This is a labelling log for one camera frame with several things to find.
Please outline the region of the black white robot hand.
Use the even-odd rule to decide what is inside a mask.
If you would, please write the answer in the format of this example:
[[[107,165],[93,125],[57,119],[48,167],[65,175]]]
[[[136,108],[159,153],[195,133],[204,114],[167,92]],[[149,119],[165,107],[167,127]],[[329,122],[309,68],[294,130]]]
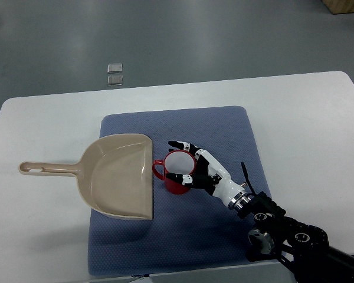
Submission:
[[[190,175],[168,173],[168,179],[181,181],[189,188],[203,189],[221,199],[229,209],[241,209],[250,201],[244,187],[235,183],[225,167],[207,150],[185,141],[169,141],[168,145],[190,153],[196,161],[195,171]]]

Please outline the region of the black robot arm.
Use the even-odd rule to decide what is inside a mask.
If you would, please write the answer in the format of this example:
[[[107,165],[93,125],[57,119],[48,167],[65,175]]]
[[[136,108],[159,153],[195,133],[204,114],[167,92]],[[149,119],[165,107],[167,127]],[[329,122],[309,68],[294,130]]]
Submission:
[[[232,207],[240,219],[251,215],[251,262],[276,259],[297,282],[354,282],[354,256],[329,244],[327,233],[286,216],[264,192],[251,191]]]

